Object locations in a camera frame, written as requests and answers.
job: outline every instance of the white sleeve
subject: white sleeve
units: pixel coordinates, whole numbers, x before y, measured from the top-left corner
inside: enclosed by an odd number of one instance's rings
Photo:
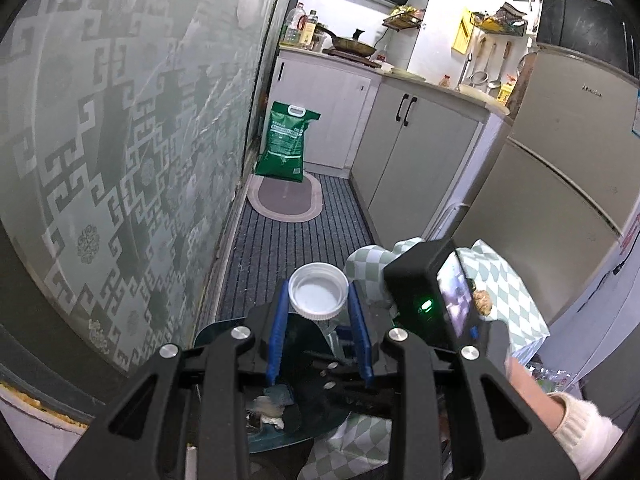
[[[600,415],[596,405],[588,400],[564,393],[550,397],[564,404],[564,418],[554,437],[578,468],[581,480],[586,480],[604,462],[622,430],[610,418]]]

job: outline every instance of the wall shelf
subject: wall shelf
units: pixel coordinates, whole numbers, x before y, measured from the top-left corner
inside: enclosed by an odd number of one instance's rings
[[[420,28],[422,25],[422,19],[424,17],[424,10],[418,10],[416,12],[400,12],[395,16],[389,16],[382,21],[384,27],[388,27],[396,32],[399,30],[407,30],[409,28]]]
[[[471,23],[487,34],[499,34],[502,36],[521,38],[527,30],[527,20],[521,18],[507,20],[498,16],[491,16],[485,12],[474,12],[471,15]]]

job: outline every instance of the plastic bag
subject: plastic bag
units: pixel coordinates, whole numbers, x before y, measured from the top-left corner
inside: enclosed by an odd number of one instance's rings
[[[305,130],[320,114],[293,105],[271,107],[267,143],[255,174],[302,182]]]
[[[527,370],[531,372],[532,377],[548,394],[552,392],[564,392],[575,382],[575,375],[564,370],[550,370],[540,363],[530,362],[527,364]]]

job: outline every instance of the green rice bag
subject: green rice bag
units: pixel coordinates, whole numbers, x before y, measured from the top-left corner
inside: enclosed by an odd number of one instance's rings
[[[255,174],[302,182],[305,130],[320,114],[297,106],[273,103],[264,152]]]

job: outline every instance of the hand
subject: hand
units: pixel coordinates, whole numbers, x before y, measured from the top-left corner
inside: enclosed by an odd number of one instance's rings
[[[509,382],[540,420],[553,433],[564,419],[564,404],[549,397],[516,358],[508,363]]]

